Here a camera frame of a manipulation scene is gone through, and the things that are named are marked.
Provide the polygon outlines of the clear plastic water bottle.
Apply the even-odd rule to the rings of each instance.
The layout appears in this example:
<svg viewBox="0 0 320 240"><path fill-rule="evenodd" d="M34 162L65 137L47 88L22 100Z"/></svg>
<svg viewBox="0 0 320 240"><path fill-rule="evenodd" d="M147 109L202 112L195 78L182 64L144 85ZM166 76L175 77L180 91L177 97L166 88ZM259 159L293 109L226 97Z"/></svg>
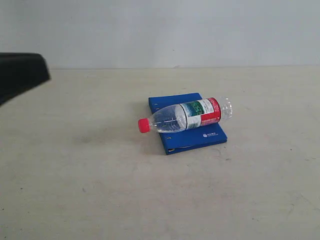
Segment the clear plastic water bottle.
<svg viewBox="0 0 320 240"><path fill-rule="evenodd" d="M161 108L150 117L139 119L138 128L141 133L174 134L229 120L232 114L229 98L204 98Z"/></svg>

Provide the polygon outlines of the blue ring-binder notebook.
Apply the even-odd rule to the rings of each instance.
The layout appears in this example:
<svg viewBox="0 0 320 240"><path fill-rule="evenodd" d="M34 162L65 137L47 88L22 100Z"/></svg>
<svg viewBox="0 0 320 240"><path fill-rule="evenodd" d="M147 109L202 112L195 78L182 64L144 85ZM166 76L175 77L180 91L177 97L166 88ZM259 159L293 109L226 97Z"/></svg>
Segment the blue ring-binder notebook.
<svg viewBox="0 0 320 240"><path fill-rule="evenodd" d="M150 97L148 99L148 104L151 112L155 113L170 105L200 99L202 99L202 96L196 92L180 95ZM167 155L223 144L228 140L227 135L218 123L177 133L160 133L159 135Z"/></svg>

